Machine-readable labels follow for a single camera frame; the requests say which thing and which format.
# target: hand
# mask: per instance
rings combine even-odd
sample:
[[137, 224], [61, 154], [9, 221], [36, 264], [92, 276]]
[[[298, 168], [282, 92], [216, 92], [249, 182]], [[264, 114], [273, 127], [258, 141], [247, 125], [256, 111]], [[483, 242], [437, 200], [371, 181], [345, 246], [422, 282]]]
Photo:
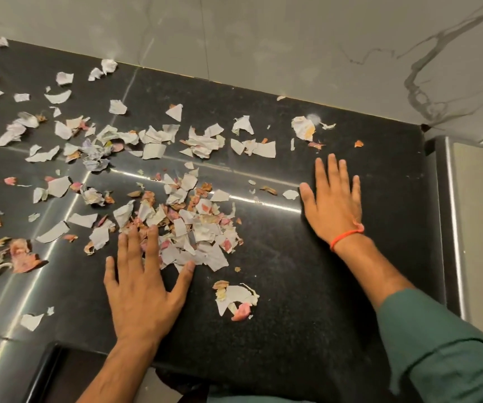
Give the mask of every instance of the hand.
[[104, 284], [119, 342], [157, 347], [185, 303], [195, 264], [185, 264], [172, 292], [165, 291], [157, 234], [157, 226], [148, 229], [144, 267], [137, 227], [118, 236], [118, 282], [115, 259], [107, 257]]
[[346, 161], [330, 154], [327, 158], [327, 178], [324, 163], [316, 159], [316, 199], [306, 182], [299, 185], [305, 216], [314, 232], [329, 245], [340, 234], [356, 230], [361, 223], [361, 181], [353, 177], [353, 188], [349, 187]]

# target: black countertop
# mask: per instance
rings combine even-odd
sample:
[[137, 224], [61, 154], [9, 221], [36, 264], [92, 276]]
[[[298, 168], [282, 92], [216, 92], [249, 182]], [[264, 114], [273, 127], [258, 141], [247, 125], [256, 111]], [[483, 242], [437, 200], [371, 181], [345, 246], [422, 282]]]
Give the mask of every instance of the black countertop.
[[[63, 198], [32, 203], [32, 190], [44, 187], [44, 176], [68, 175], [99, 191], [114, 190], [117, 203], [99, 208], [100, 214], [127, 202], [126, 193], [143, 182], [163, 202], [157, 182], [143, 179], [137, 170], [153, 176], [168, 169], [183, 175], [189, 157], [180, 154], [180, 142], [169, 146], [161, 160], [143, 161], [129, 153], [111, 156], [112, 167], [99, 175], [84, 169], [81, 161], [28, 163], [29, 148], [45, 149], [65, 141], [54, 135], [52, 109], [43, 96], [52, 93], [58, 71], [74, 73], [70, 99], [60, 105], [65, 120], [90, 116], [98, 131], [112, 124], [121, 131], [141, 130], [174, 123], [164, 114], [169, 104], [182, 103], [183, 116], [177, 140], [187, 137], [190, 125], [202, 132], [218, 122], [225, 128], [226, 145], [209, 160], [194, 158], [200, 167], [199, 182], [229, 192], [243, 224], [238, 232], [245, 244], [228, 256], [230, 266], [212, 272], [198, 266], [186, 305], [169, 336], [163, 341], [154, 365], [180, 373], [225, 382], [253, 393], [313, 401], [393, 401], [388, 392], [389, 368], [377, 332], [377, 322], [359, 285], [338, 257], [318, 240], [301, 215], [298, 200], [280, 195], [303, 181], [313, 183], [313, 161], [336, 153], [348, 161], [351, 175], [361, 177], [363, 223], [380, 250], [414, 284], [435, 296], [438, 283], [428, 267], [428, 226], [423, 137], [415, 125], [354, 113], [207, 80], [119, 64], [114, 74], [94, 82], [87, 77], [97, 58], [10, 41], [0, 48], [0, 135], [18, 111], [50, 120], [28, 130], [21, 142], [0, 147], [0, 180], [14, 176], [30, 188], [0, 184], [3, 227], [0, 237], [35, 238], [73, 212], [87, 214], [90, 207], [73, 192]], [[31, 100], [16, 103], [14, 93], [30, 93]], [[109, 113], [109, 100], [120, 99], [129, 108], [124, 116]], [[316, 139], [326, 146], [315, 148], [296, 139], [290, 122], [314, 113], [333, 130], [317, 128]], [[248, 114], [258, 141], [277, 141], [277, 158], [238, 156], [229, 139], [234, 118]], [[241, 140], [249, 139], [241, 131]], [[81, 142], [82, 134], [70, 140]], [[362, 140], [364, 147], [354, 148]], [[248, 180], [256, 188], [269, 185], [279, 196], [263, 191], [254, 203]], [[222, 208], [230, 210], [230, 205]], [[28, 215], [39, 212], [33, 223]], [[94, 256], [83, 252], [90, 230], [70, 224], [79, 236], [74, 243], [32, 241], [33, 251], [49, 264], [26, 274], [5, 271], [0, 276], [0, 402], [19, 401], [31, 379], [43, 348], [58, 340], [80, 348], [108, 352], [115, 334], [102, 278], [104, 259], [115, 254], [116, 236]], [[241, 267], [236, 273], [234, 267]], [[178, 275], [174, 266], [162, 271], [170, 289]], [[260, 294], [254, 317], [232, 322], [220, 317], [212, 284], [219, 280], [244, 282]], [[40, 314], [54, 306], [36, 331], [19, 325], [23, 314]]]

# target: orange string bracelet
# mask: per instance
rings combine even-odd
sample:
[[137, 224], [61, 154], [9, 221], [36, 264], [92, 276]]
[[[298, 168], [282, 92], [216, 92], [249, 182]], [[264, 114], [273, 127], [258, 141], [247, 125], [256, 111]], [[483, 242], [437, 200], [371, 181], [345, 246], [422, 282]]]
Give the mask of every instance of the orange string bracelet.
[[365, 227], [362, 223], [357, 223], [355, 220], [353, 221], [353, 223], [357, 226], [357, 229], [346, 231], [335, 237], [331, 242], [331, 251], [335, 251], [335, 245], [345, 237], [348, 237], [355, 233], [363, 233], [365, 231]]

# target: marble wall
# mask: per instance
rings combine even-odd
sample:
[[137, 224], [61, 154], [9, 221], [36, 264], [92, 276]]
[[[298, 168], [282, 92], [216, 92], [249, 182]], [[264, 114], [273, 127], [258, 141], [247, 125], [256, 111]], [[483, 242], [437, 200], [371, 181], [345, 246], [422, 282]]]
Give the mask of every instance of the marble wall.
[[0, 0], [0, 35], [483, 141], [483, 0]]

